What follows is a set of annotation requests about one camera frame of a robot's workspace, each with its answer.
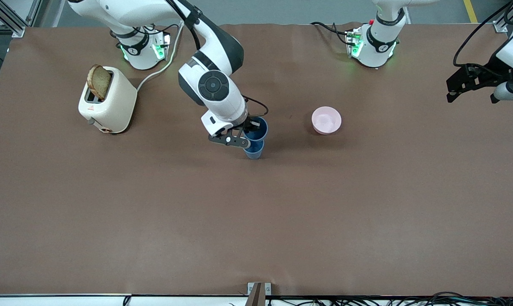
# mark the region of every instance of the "yellow floor line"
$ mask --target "yellow floor line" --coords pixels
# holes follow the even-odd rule
[[[478,23],[476,12],[473,11],[472,2],[470,0],[464,0],[464,6],[466,6],[466,12],[468,12],[468,17],[470,18],[471,23]]]

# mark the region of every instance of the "green led light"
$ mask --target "green led light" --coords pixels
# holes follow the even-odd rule
[[[122,47],[122,45],[120,45],[120,50],[122,50],[122,54],[124,54],[124,59],[128,60],[128,56],[126,55],[126,51],[124,50],[124,47]]]
[[[153,45],[153,50],[155,51],[156,58],[159,60],[164,58],[164,49],[161,46]]]
[[[394,52],[394,47],[396,47],[396,43],[394,43],[391,47],[391,52],[388,54],[388,57],[392,56],[392,52]]]
[[[357,43],[356,46],[353,47],[353,53],[352,55],[354,57],[358,57],[360,55],[360,51],[362,50],[362,47],[364,46],[364,44],[362,43],[362,41],[360,40],[359,43]]]

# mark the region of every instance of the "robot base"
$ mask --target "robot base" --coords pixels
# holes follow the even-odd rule
[[[149,34],[149,42],[139,55],[135,55],[137,50],[132,48],[124,50],[121,46],[120,49],[124,53],[124,59],[130,62],[132,67],[137,70],[147,70],[156,66],[161,60],[166,60],[170,37],[171,35],[165,35],[160,31]]]
[[[369,24],[365,24],[362,27],[346,33],[346,41],[355,44],[355,46],[347,45],[347,54],[349,54],[350,58],[355,58],[364,66],[377,68],[383,66],[392,56],[396,42],[387,51],[377,52],[375,47],[366,39],[369,27]]]

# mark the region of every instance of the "white toaster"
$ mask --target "white toaster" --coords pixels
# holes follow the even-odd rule
[[[96,97],[85,88],[79,99],[79,113],[103,133],[120,133],[128,127],[136,105],[137,89],[128,81],[120,70],[103,66],[112,78],[105,99]]]

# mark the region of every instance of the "metal bracket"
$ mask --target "metal bracket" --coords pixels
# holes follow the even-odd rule
[[[247,294],[250,295],[253,287],[255,286],[255,283],[247,283]],[[261,283],[264,285],[264,292],[265,295],[272,295],[272,283]]]
[[[23,20],[10,6],[0,0],[0,21],[13,31],[13,37],[23,37],[25,27],[29,24]]]
[[[510,13],[507,17],[511,20],[513,19],[513,5],[511,6]],[[496,33],[507,33],[507,23],[504,20],[504,13],[493,21],[493,27]]]
[[[22,28],[21,32],[13,32],[12,38],[22,38],[24,37],[24,33],[26,32],[26,27]]]

